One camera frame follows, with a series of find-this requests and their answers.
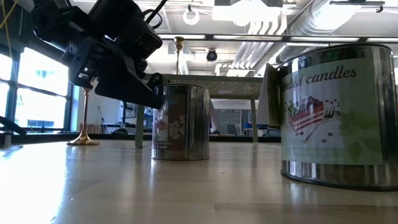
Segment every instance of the perforated metal panel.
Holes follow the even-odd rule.
[[[249,99],[260,92],[262,78],[213,77],[206,75],[167,75],[171,83],[201,85],[212,98]]]

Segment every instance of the can label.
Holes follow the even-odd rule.
[[[186,95],[167,95],[159,110],[154,110],[154,149],[185,150]]]
[[[382,165],[373,61],[303,68],[282,79],[282,160]]]

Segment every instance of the gold candle holder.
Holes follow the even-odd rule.
[[[85,91],[85,116],[83,118],[83,130],[80,131],[79,137],[67,143],[68,146],[95,146],[99,143],[90,139],[87,134],[87,106],[88,106],[88,93],[91,89],[83,88]]]
[[[177,70],[175,72],[178,75],[178,63],[180,61],[180,51],[184,45],[184,38],[183,37],[174,37],[174,47],[177,49]]]

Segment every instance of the metal can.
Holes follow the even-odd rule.
[[[397,190],[391,49],[336,45],[281,68],[282,175],[345,189]]]
[[[152,158],[209,159],[209,90],[198,85],[165,84],[155,92],[164,97],[164,104],[154,110]]]

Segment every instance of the table surface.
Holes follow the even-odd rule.
[[[169,162],[134,141],[13,146],[0,151],[0,223],[397,223],[398,192],[280,176],[280,144],[210,149],[208,161]]]

